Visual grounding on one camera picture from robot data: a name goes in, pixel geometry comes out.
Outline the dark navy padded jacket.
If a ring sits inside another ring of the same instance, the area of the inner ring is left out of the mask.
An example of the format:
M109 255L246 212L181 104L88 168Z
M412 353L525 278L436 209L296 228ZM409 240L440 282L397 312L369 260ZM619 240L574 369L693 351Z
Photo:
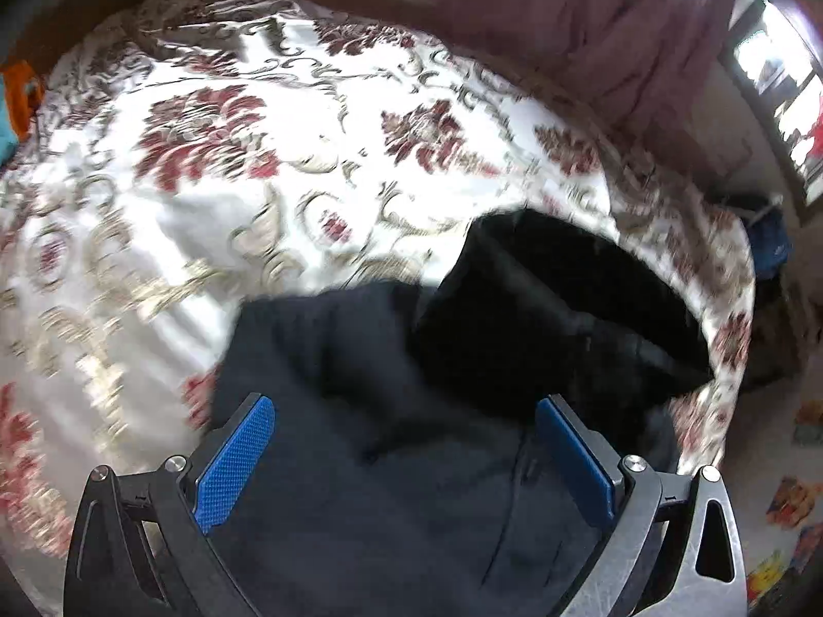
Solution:
M714 372L681 296L614 242L522 209L474 220L438 287L246 302L214 424L274 437L220 556L265 615L545 615L596 546L535 410L558 394L668 471L668 404Z

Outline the blue bag by bed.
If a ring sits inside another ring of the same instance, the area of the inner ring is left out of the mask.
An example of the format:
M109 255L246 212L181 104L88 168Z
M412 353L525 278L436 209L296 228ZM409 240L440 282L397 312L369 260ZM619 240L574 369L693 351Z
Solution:
M792 254L792 241L781 209L763 202L743 218L758 279L772 279Z

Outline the white floral bedspread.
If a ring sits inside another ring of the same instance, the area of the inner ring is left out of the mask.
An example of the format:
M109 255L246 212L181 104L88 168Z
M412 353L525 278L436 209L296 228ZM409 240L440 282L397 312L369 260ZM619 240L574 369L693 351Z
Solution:
M555 90L306 2L147 0L61 57L33 125L2 175L2 558L38 613L92 466L205 424L241 299L437 283L490 210L587 228L685 302L714 375L672 408L679 466L723 455L745 230Z

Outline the pink window curtain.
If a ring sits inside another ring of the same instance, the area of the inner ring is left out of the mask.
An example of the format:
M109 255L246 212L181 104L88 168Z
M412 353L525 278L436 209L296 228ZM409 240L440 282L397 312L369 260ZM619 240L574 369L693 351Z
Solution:
M454 37L547 75L670 166L702 156L686 120L735 0L441 0Z

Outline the wooden framed window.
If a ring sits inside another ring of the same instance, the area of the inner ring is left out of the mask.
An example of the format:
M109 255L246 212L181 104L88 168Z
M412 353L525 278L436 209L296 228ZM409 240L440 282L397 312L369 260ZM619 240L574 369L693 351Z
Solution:
M821 51L799 15L735 0L721 52L776 157L801 223L821 214Z

